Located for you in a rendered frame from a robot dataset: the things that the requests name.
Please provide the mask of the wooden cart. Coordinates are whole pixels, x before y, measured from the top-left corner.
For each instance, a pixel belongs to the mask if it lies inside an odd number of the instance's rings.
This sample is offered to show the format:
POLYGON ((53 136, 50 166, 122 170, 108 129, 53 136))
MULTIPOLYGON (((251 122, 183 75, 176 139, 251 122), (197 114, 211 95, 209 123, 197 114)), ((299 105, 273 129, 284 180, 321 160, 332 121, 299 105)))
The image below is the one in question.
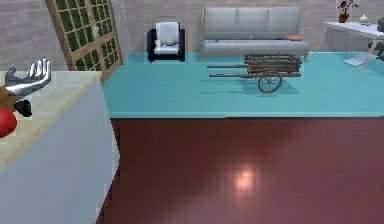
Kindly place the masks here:
POLYGON ((284 78, 300 77, 302 60, 295 54, 247 54, 241 65, 214 65, 211 67, 245 69, 245 74, 210 74, 210 77, 257 79, 260 92, 276 92, 284 78))

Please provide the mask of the small black object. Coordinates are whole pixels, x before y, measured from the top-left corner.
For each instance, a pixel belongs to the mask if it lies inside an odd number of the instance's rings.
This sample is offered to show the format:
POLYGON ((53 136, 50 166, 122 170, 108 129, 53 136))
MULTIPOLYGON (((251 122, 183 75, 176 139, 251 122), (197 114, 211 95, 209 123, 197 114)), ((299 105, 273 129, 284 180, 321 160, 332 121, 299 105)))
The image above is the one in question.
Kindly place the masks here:
POLYGON ((17 101, 14 104, 14 108, 23 117, 31 117, 32 116, 32 107, 31 107, 31 103, 28 100, 17 101))

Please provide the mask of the potted house plant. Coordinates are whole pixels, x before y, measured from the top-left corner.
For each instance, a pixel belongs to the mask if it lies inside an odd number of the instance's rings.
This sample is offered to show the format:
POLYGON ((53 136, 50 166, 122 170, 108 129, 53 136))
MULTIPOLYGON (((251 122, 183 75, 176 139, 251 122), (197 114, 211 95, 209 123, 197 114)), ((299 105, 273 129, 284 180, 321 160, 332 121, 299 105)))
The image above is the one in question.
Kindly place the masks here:
POLYGON ((358 8, 359 5, 355 0, 341 0, 339 3, 338 9, 340 10, 339 22, 345 23, 349 18, 349 10, 351 8, 358 8))

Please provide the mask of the grey sofa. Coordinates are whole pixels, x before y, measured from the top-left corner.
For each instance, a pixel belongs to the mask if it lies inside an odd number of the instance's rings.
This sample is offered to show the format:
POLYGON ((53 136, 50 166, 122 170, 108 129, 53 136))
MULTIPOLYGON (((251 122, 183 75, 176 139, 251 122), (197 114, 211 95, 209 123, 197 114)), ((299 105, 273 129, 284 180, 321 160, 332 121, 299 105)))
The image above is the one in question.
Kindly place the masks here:
POLYGON ((299 7, 205 7, 202 13, 203 56, 295 54, 307 57, 309 45, 285 40, 299 35, 299 7))

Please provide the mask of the white table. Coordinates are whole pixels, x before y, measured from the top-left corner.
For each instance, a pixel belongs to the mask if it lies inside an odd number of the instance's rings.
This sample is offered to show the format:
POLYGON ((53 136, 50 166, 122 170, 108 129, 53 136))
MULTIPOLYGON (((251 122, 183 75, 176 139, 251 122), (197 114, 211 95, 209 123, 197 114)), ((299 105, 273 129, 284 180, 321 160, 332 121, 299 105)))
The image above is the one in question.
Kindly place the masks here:
POLYGON ((360 53, 355 57, 345 60, 345 63, 350 66, 360 66, 360 73, 363 74, 369 62, 375 57, 373 52, 377 46, 377 43, 379 41, 384 41, 384 32, 377 30, 377 24, 370 24, 366 26, 361 25, 359 22, 325 22, 323 33, 326 33, 328 28, 335 28, 341 31, 349 31, 367 37, 372 42, 371 47, 366 52, 360 53))

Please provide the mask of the wooden door with green panes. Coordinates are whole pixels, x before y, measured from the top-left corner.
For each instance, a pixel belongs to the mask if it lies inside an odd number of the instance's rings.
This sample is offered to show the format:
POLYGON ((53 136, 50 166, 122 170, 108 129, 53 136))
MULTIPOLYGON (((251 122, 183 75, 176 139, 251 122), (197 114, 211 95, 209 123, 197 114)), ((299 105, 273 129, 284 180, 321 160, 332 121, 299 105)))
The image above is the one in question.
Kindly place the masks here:
POLYGON ((123 64, 112 0, 45 0, 69 71, 100 71, 104 84, 123 64))

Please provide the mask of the grey kitchen counter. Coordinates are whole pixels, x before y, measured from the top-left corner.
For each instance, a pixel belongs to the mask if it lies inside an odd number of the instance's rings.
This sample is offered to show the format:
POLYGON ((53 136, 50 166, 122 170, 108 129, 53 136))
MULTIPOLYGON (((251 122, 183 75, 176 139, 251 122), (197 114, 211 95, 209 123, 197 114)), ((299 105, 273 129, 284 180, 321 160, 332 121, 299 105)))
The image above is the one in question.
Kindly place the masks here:
POLYGON ((95 224, 119 164, 99 72, 56 71, 0 139, 0 224, 95 224))

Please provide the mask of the red round object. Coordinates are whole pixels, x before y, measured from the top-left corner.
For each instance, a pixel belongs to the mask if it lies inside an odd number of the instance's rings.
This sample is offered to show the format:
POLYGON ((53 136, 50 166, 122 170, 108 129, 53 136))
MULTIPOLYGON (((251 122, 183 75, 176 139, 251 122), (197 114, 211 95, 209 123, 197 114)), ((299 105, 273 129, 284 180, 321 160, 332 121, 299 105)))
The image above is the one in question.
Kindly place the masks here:
POLYGON ((0 108, 0 138, 10 135, 17 127, 15 111, 0 108))

